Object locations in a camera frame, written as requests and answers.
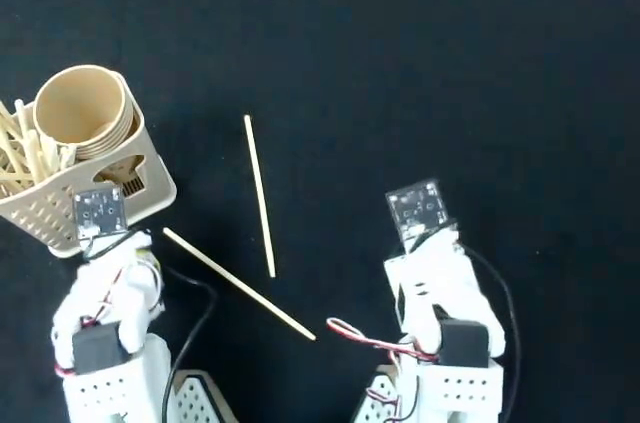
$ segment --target basket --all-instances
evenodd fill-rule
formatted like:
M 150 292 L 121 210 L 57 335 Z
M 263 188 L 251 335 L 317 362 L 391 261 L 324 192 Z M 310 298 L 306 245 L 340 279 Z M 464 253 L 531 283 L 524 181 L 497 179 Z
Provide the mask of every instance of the basket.
M 162 159 L 156 153 L 145 127 L 140 107 L 133 100 L 134 124 L 131 134 L 117 148 L 98 158 L 83 161 L 52 175 L 38 185 L 0 200 L 0 216 L 41 241 L 58 258 L 80 252 L 76 239 L 72 198 L 76 192 L 110 187 L 104 173 L 118 172 L 118 163 L 131 162 L 131 177 L 118 181 L 125 196 L 125 212 L 130 225 L 169 206 L 177 190 Z M 33 103 L 26 106 L 32 118 Z

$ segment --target wooden chopstick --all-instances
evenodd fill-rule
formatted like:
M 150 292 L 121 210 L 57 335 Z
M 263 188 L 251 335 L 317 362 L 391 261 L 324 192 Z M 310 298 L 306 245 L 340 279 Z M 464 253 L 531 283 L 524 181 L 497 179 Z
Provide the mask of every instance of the wooden chopstick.
M 278 318 L 280 318 L 282 321 L 284 321 L 291 328 L 293 328 L 294 330 L 300 332 L 301 334 L 303 334 L 304 336 L 306 336 L 310 340 L 315 340 L 316 339 L 316 336 L 313 333 L 311 333 L 309 330 L 307 330 L 304 326 L 302 326 L 300 323 L 298 323 L 292 317 L 287 315 L 284 311 L 282 311 L 276 305 L 271 303 L 269 300 L 267 300 L 264 296 L 262 296 L 260 293 L 255 291 L 249 285 L 247 285 L 246 283 L 242 282 L 240 279 L 236 278 L 231 273 L 229 273 L 227 270 L 222 268 L 220 265 L 218 265 L 215 261 L 213 261 L 207 255 L 202 253 L 200 250 L 198 250 L 191 243 L 189 243 L 188 241 L 186 241 L 183 238 L 181 238 L 180 236 L 178 236 L 175 232 L 173 232 L 169 228 L 163 228 L 162 232 L 167 237 L 169 237 L 172 241 L 177 243 L 183 249 L 185 249 L 186 251 L 191 253 L 193 256 L 195 256 L 197 259 L 199 259 L 202 263 L 204 263 L 209 268 L 211 268 L 213 271 L 215 271 L 220 276 L 222 276 L 224 279 L 226 279 L 229 283 L 231 283 L 236 288 L 238 288 L 239 290 L 243 291 L 244 293 L 249 295 L 251 298 L 253 298 L 255 301 L 260 303 L 262 306 L 264 306 L 267 310 L 269 310 L 271 313 L 273 313 Z
M 262 186 L 262 175 L 260 174 L 260 164 L 258 163 L 258 152 L 256 142 L 253 137 L 253 127 L 251 117 L 244 115 L 244 127 L 247 132 L 247 142 L 249 143 L 249 155 L 251 157 L 251 167 L 253 168 L 253 179 L 256 182 L 256 193 L 258 194 L 258 207 L 260 208 L 260 222 L 262 224 L 262 237 L 264 238 L 264 251 L 267 256 L 267 267 L 269 276 L 276 277 L 276 264 L 273 257 L 273 245 L 271 243 L 271 230 L 269 229 L 269 218 L 267 217 L 267 202 L 264 198 L 264 188 Z

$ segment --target paper cup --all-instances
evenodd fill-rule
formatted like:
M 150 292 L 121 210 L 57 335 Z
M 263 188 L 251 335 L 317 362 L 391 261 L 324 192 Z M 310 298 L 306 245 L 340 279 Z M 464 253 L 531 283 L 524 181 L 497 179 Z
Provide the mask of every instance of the paper cup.
M 40 88 L 33 122 L 59 145 L 76 145 L 76 157 L 87 160 L 124 141 L 133 113 L 131 96 L 116 73 L 81 65 L 57 73 Z

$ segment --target black table surface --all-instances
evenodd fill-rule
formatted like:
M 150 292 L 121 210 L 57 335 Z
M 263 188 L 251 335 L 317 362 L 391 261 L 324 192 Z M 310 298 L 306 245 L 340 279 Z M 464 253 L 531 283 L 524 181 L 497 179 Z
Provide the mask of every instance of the black table surface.
M 427 177 L 514 293 L 512 421 L 638 421 L 639 1 L 0 0 L 0 94 L 33 98 L 74 64 L 121 71 L 179 188 L 148 226 L 171 226 L 317 333 L 155 238 L 163 262 L 220 294 L 186 366 L 209 371 L 241 421 L 350 419 L 385 356 L 324 321 L 399 336 L 384 193 Z M 63 422 L 49 330 L 78 262 L 0 228 L 2 421 Z M 478 276 L 508 329 L 500 288 Z M 154 328 L 175 354 L 205 299 L 167 278 Z

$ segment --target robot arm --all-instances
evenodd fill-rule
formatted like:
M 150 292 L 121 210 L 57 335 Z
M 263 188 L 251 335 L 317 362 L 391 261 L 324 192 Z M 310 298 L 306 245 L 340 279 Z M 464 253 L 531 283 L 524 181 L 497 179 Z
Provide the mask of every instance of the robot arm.
M 459 233 L 434 181 L 387 194 L 404 254 L 384 262 L 395 298 L 398 344 L 366 338 L 341 320 L 328 325 L 344 336 L 390 351 L 392 393 L 367 389 L 355 423 L 387 414 L 406 423 L 497 423 L 505 351 L 502 325 L 482 294 Z M 389 406 L 393 408 L 392 416 Z
M 422 351 L 436 354 L 442 346 L 443 315 L 477 322 L 488 330 L 489 356 L 499 357 L 505 350 L 504 330 L 457 241 L 458 231 L 444 228 L 409 255 L 385 262 L 400 328 Z
M 101 252 L 122 234 L 96 238 L 91 253 Z M 95 325 L 117 324 L 119 344 L 132 355 L 142 348 L 149 323 L 164 309 L 162 280 L 151 237 L 137 232 L 78 269 L 78 277 L 53 318 L 51 339 L 58 373 L 75 367 L 73 338 Z

